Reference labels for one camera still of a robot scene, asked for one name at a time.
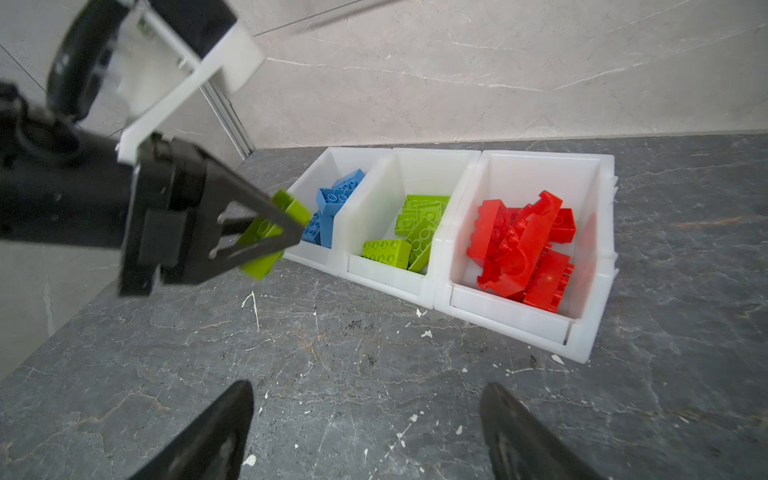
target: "white plastic bin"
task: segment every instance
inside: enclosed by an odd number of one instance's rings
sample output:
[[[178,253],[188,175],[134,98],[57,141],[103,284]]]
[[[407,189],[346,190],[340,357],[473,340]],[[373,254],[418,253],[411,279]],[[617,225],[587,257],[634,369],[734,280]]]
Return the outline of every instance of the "white plastic bin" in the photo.
[[[397,215],[410,194],[450,195],[435,236],[454,227],[455,212],[479,158],[478,151],[395,148],[392,157],[371,172],[371,184],[357,197],[354,208],[342,209],[336,217],[336,228],[341,230],[334,235],[339,234],[348,257],[343,277],[431,309],[439,271],[435,265],[445,255],[433,245],[422,275],[363,258],[362,245],[368,240],[398,238]]]
[[[342,246],[336,241],[338,238],[343,238],[339,233],[339,216],[356,201],[360,192],[370,186],[369,172],[376,165],[387,161],[391,155],[392,149],[389,148],[331,147],[326,149],[288,189],[288,193],[297,198],[311,214],[318,209],[317,190],[319,188],[330,188],[335,181],[358,168],[366,174],[366,177],[362,179],[334,219],[331,248],[301,241],[298,245],[286,249],[285,257],[332,275],[344,273],[346,257]]]
[[[432,262],[441,266],[436,269],[435,309],[586,362],[617,273],[616,180],[611,155],[483,152],[456,207],[457,222],[439,230],[432,244]],[[480,290],[476,279],[481,269],[466,255],[483,200],[523,207],[534,203],[542,190],[560,197],[563,208],[574,210],[577,226],[573,243],[554,245],[574,264],[557,314]]]

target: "green block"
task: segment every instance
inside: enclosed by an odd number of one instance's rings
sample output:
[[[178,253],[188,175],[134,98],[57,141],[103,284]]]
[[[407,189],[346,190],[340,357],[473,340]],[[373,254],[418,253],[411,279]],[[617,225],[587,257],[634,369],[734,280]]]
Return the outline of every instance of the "green block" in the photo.
[[[416,214],[400,214],[397,216],[395,224],[395,235],[398,237],[407,237],[413,231],[413,227],[418,223]]]
[[[424,219],[413,229],[406,241],[411,243],[411,257],[408,259],[408,270],[420,272],[429,262],[429,253],[432,251],[432,237],[435,235],[437,225]]]
[[[440,202],[421,204],[418,205],[416,209],[419,212],[416,215],[417,221],[420,222],[424,219],[427,219],[431,220],[435,225],[440,224],[440,220],[442,219],[442,205]]]
[[[283,190],[279,190],[274,197],[272,197],[272,203],[277,205],[282,211],[291,216],[295,221],[301,223],[303,227],[309,225],[312,215],[299,203],[298,200],[291,197]],[[277,237],[283,232],[283,228],[262,218],[258,217],[253,223],[248,226],[247,230],[240,235],[237,239],[238,245],[248,245],[250,243],[256,243],[259,240],[269,237]],[[263,279],[274,266],[275,262],[283,258],[283,252],[270,253],[261,258],[251,260],[248,263],[240,266],[240,269],[251,275],[258,280]]]
[[[432,202],[440,202],[442,211],[448,206],[448,200],[451,200],[450,196],[440,195],[408,195],[406,201],[403,203],[403,208],[416,208],[421,204],[431,204]]]
[[[411,254],[411,244],[405,240],[371,240],[362,245],[362,255],[371,260],[406,268]]]

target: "blue lego brick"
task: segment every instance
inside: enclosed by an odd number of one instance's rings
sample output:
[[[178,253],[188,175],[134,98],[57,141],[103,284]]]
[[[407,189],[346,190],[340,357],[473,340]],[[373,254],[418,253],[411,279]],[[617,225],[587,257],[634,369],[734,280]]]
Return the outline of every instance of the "blue lego brick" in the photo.
[[[317,191],[317,207],[320,209],[320,215],[333,217],[339,213],[352,192],[353,190],[320,188]]]
[[[332,241],[333,217],[330,215],[320,215],[320,245],[330,248]]]
[[[360,170],[359,168],[356,171],[353,171],[351,174],[347,175],[346,177],[342,177],[338,179],[331,188],[340,188],[342,190],[355,190],[355,187],[360,185],[360,182],[362,182],[362,178],[365,177],[365,174]]]
[[[301,234],[301,240],[305,242],[314,243],[320,245],[320,213],[312,215],[310,224],[304,229],[304,233]]]

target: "bin containing blue blocks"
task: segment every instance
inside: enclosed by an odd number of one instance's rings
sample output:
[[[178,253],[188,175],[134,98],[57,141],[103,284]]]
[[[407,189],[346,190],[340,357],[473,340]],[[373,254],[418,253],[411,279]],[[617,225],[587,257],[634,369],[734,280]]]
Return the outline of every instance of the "bin containing blue blocks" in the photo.
[[[356,198],[357,190],[365,187],[366,175],[391,155],[388,148],[326,149],[288,189],[314,215],[302,241],[287,249],[285,257],[339,275],[343,246],[333,241],[334,220]]]

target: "red block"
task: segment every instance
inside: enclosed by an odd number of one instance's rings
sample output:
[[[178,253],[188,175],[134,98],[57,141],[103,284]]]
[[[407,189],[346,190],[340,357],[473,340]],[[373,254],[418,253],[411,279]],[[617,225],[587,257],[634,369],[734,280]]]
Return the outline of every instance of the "red block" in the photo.
[[[557,218],[554,219],[552,230],[549,231],[550,242],[570,243],[576,237],[576,220],[574,211],[570,208],[561,208]]]
[[[501,200],[484,201],[478,212],[480,215],[475,220],[475,231],[469,236],[467,256],[484,267],[485,259],[496,251],[507,234],[509,215]]]
[[[499,275],[495,271],[488,272],[478,278],[478,285],[481,279],[485,282],[494,281],[502,288],[500,292],[494,288],[494,291],[502,296],[510,296],[517,292],[525,290],[528,281],[533,275],[534,268],[538,262],[542,250],[547,244],[549,231],[554,224],[563,200],[546,190],[539,195],[540,199],[534,205],[523,207],[518,216],[511,222],[506,238],[498,246],[495,253],[490,255],[499,268]]]
[[[556,313],[574,271],[570,261],[568,255],[548,251],[525,289],[523,303]]]

